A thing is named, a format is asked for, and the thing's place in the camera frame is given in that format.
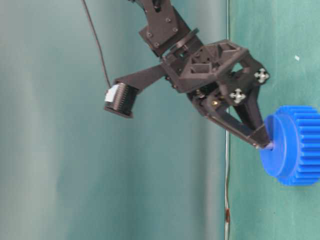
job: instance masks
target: wire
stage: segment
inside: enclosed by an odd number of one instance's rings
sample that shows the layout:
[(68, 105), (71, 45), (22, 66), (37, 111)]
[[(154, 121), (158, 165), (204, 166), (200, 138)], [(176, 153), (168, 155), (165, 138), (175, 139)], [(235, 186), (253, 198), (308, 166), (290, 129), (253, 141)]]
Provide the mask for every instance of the wire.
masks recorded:
[(102, 52), (102, 48), (101, 48), (101, 45), (100, 45), (100, 42), (99, 42), (99, 39), (98, 39), (98, 35), (97, 35), (97, 32), (96, 32), (94, 23), (92, 21), (92, 18), (91, 18), (91, 15), (90, 15), (86, 0), (81, 0), (81, 1), (82, 1), (82, 5), (84, 7), (84, 10), (85, 10), (86, 16), (88, 18), (89, 25), (90, 25), (90, 28), (92, 30), (96, 45), (97, 45), (98, 50), (99, 50), (99, 55), (100, 55), (100, 59), (101, 59), (102, 70), (103, 70), (103, 73), (104, 73), (105, 81), (106, 81), (107, 85), (109, 86), (109, 88), (111, 88), (111, 84), (110, 84), (110, 81), (109, 81), (109, 78), (108, 78), (108, 74), (107, 74), (107, 68), (106, 68), (106, 64), (105, 64), (104, 54)]

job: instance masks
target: green wall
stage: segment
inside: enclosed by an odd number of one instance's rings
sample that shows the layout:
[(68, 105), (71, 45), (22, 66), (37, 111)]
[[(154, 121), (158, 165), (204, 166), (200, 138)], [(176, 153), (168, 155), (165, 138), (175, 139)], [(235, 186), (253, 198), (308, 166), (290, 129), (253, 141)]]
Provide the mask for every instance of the green wall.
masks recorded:
[[(224, 0), (172, 1), (205, 43)], [(156, 65), (138, 6), (88, 0), (110, 78)], [(162, 80), (135, 119), (106, 86), (79, 0), (0, 0), (0, 239), (223, 239), (225, 132)]]
[[(282, 105), (319, 109), (319, 12), (318, 0), (230, 0), (231, 40), (271, 74), (259, 97), (264, 117)], [(319, 239), (319, 184), (281, 185), (265, 173), (258, 151), (235, 137), (230, 166), (231, 240)]]

